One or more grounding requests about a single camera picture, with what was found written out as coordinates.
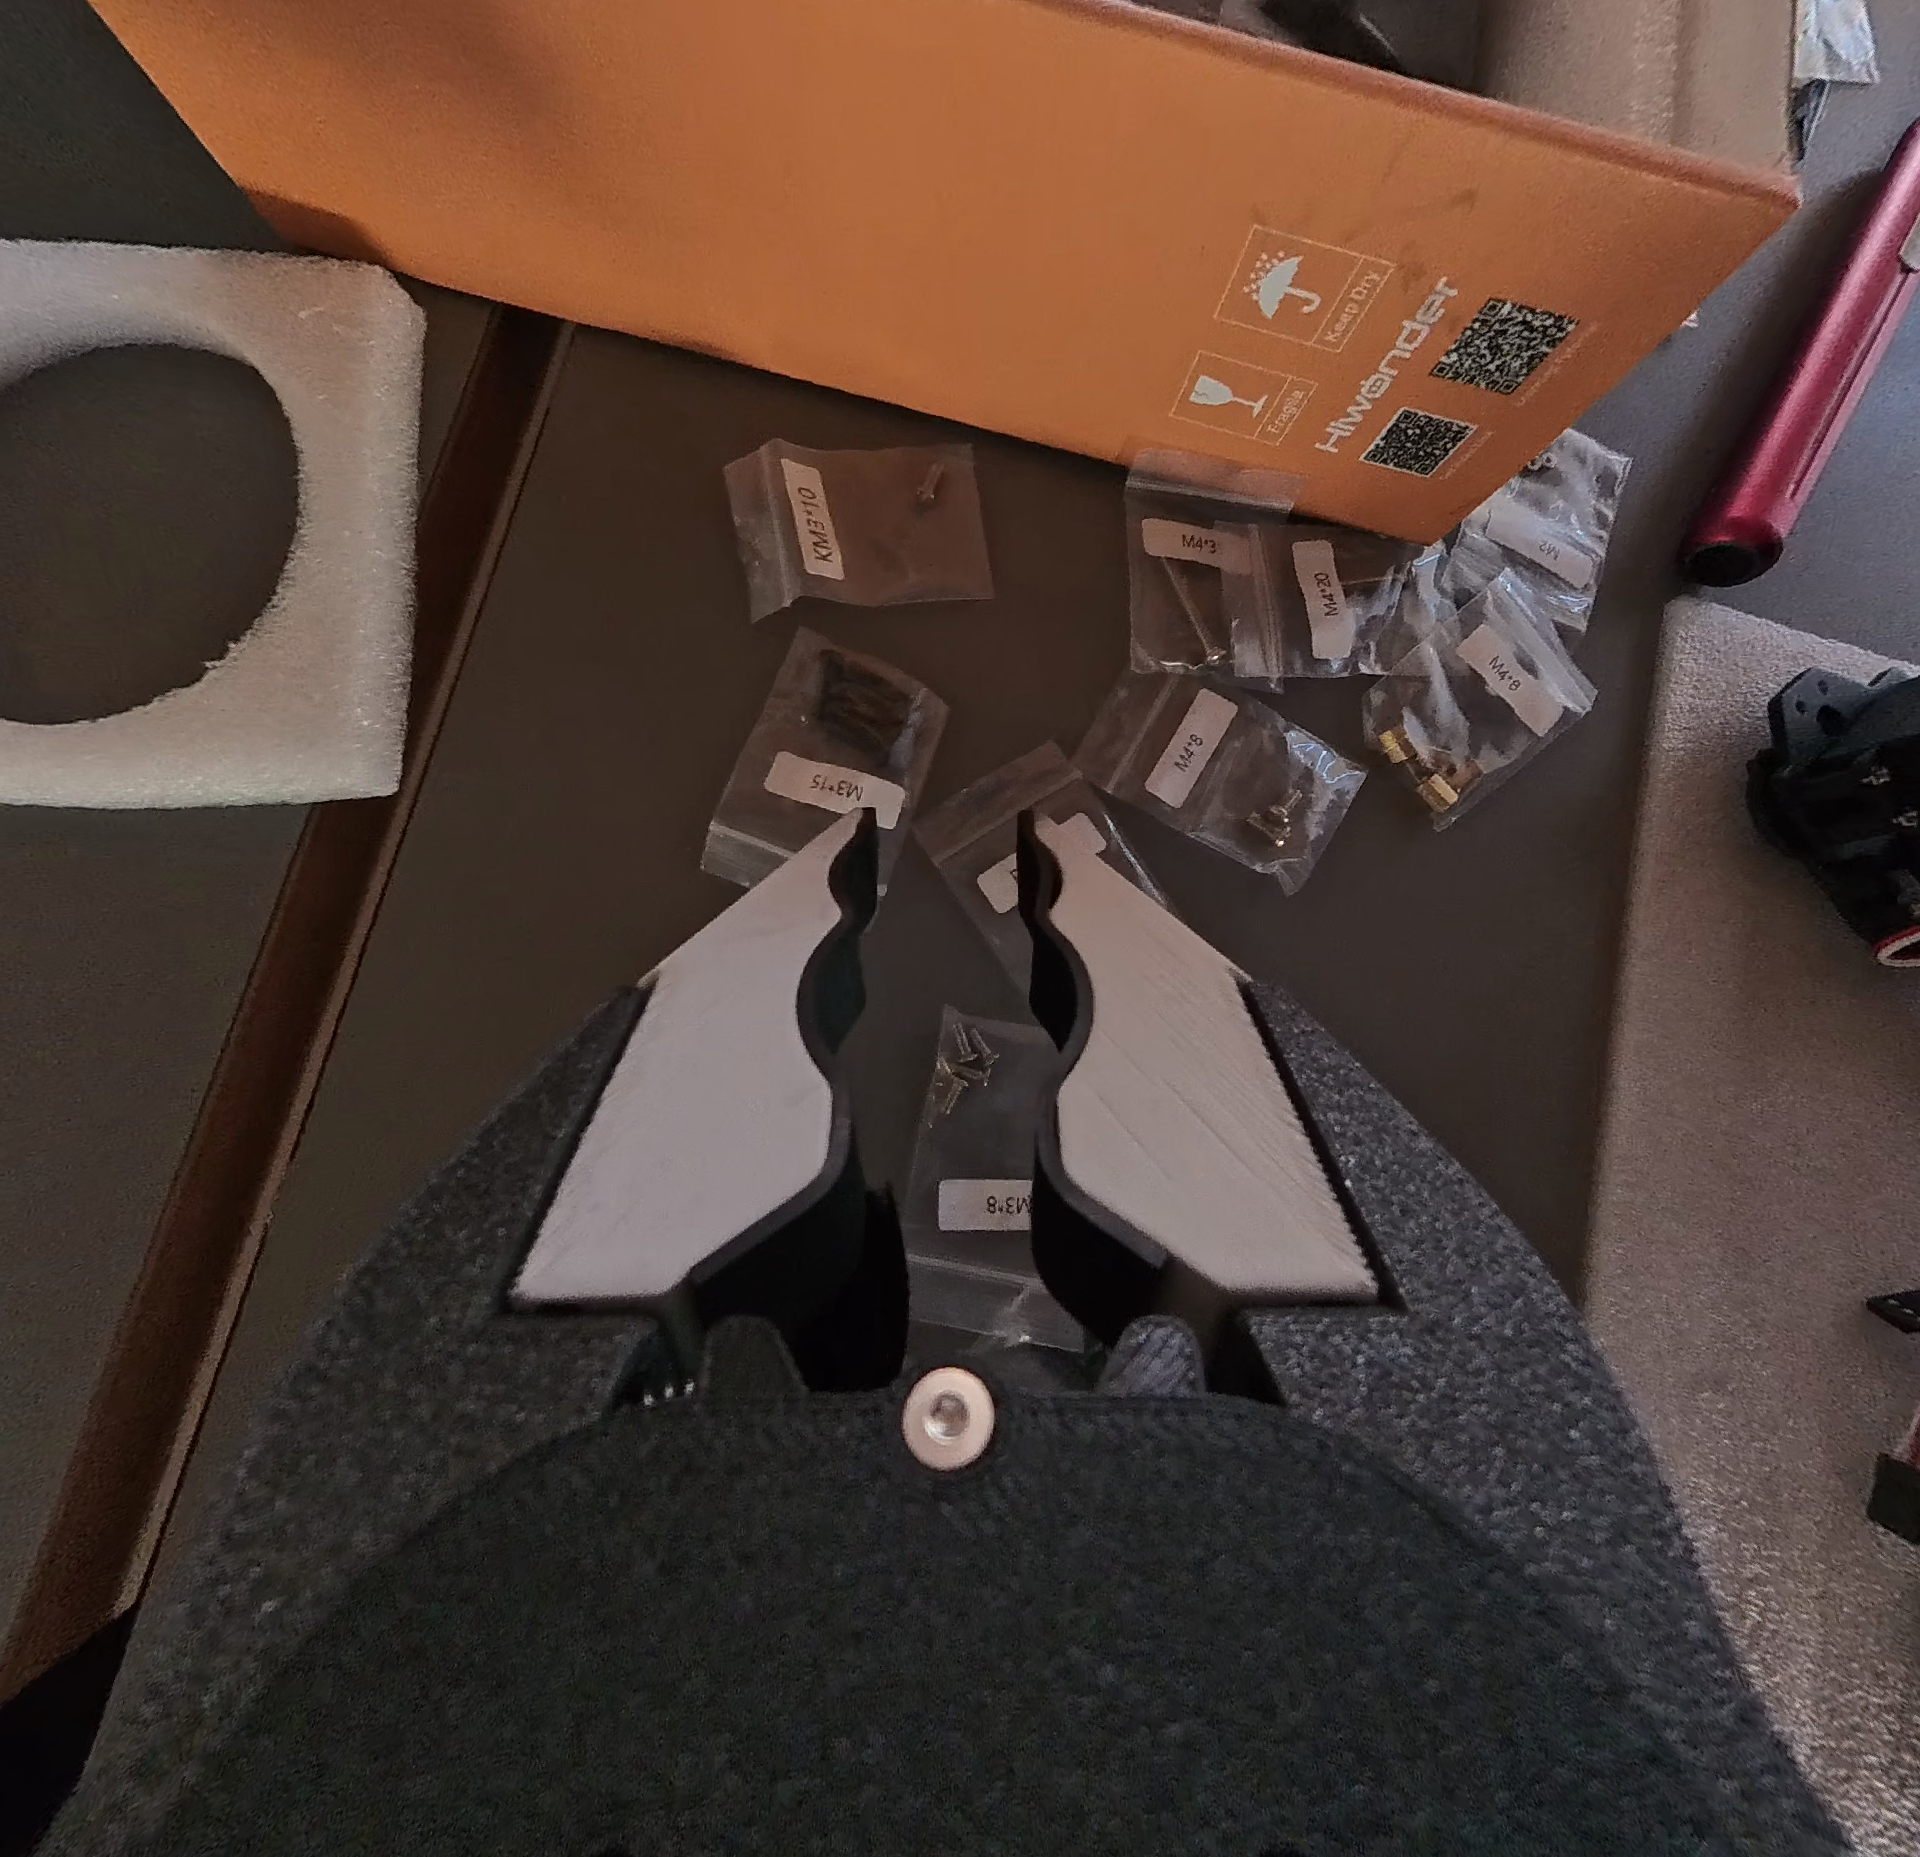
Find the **orange white cardboard box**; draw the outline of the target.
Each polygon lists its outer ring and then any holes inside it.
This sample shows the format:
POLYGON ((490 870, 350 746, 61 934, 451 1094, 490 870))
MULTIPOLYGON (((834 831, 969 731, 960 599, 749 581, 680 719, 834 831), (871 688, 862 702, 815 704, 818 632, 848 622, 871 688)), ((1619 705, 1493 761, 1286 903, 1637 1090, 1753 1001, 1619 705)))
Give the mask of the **orange white cardboard box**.
POLYGON ((1407 538, 1796 208, 1796 0, 1464 0, 1463 91, 1131 0, 85 2, 291 242, 1407 538))

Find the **white foam sheet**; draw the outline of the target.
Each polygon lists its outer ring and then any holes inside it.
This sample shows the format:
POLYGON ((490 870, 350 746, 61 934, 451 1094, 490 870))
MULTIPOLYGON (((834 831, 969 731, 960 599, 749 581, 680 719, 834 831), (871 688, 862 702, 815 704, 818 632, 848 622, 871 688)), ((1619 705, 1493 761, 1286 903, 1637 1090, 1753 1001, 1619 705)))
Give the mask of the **white foam sheet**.
POLYGON ((1915 1546, 1867 1520, 1915 1415, 1915 976, 1746 807, 1767 699, 1887 659, 1667 607, 1587 1308, 1748 1679, 1858 1853, 1917 1849, 1915 1546))

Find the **pile of small screw bags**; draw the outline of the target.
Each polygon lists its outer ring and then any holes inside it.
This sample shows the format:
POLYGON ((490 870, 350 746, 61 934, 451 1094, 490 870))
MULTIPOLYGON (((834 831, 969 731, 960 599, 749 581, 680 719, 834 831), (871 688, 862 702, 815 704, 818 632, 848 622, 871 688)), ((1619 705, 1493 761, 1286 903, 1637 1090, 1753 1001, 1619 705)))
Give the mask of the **pile of small screw bags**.
POLYGON ((1576 661, 1632 461, 1564 432, 1426 547, 1295 510, 1274 481, 1162 458, 1121 488, 1126 666, 1073 754, 1046 741, 922 814, 947 705, 799 631, 706 822, 702 870, 751 887, 871 814, 909 835, 1022 982, 1014 829, 1159 897, 1108 804, 1297 893, 1366 766, 1291 720, 1286 684, 1357 684, 1361 736, 1448 827, 1593 710, 1576 661))

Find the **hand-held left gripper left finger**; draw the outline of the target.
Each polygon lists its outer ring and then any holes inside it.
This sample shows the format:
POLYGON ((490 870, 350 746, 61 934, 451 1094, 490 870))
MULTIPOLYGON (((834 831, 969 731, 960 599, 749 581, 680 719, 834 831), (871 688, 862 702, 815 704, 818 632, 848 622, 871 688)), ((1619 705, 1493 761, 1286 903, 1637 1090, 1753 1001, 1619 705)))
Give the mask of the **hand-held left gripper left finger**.
POLYGON ((823 1211, 852 1158, 838 1053, 875 903, 876 819, 845 814, 641 979, 515 1306, 655 1308, 823 1211))

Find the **black toy claw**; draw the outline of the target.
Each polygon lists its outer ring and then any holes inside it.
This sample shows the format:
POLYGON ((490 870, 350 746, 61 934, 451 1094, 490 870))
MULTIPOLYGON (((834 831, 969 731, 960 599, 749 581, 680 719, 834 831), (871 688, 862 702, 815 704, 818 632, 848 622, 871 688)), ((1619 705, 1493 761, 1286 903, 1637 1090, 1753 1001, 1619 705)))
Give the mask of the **black toy claw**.
POLYGON ((1748 766, 1758 835, 1796 862, 1877 965, 1917 966, 1917 676, 1800 671, 1748 766))

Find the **red screwdriver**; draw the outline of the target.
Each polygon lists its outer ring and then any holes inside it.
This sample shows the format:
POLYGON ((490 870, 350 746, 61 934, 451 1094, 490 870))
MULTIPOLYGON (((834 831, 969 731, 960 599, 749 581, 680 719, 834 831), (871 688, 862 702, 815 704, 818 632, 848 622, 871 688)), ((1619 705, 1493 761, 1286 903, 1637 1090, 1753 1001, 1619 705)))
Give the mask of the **red screwdriver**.
POLYGON ((1699 587, 1737 589, 1781 557, 1917 288, 1917 127, 1877 191, 1794 355, 1682 544, 1699 587))

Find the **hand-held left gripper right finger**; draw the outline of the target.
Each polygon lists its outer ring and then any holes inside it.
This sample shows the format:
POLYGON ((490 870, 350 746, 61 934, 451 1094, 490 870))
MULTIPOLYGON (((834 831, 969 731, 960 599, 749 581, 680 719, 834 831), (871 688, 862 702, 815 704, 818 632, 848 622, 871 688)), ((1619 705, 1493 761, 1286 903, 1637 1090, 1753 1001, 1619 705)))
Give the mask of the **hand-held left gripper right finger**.
POLYGON ((1380 1270, 1250 979, 1038 817, 1030 1006, 1059 1053, 1031 1247, 1064 1306, 1373 1306, 1380 1270))

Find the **white foam cutout block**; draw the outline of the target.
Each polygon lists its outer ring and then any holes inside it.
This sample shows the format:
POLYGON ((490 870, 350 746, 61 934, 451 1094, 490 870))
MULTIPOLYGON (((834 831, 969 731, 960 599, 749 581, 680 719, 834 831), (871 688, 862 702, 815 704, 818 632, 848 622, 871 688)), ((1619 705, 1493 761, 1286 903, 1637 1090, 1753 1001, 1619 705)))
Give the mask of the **white foam cutout block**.
POLYGON ((2 800, 205 810, 397 789, 414 625, 423 314, 357 262, 121 242, 2 244, 5 387, 108 347, 229 356, 274 392, 298 513, 272 599, 182 688, 2 725, 2 800))

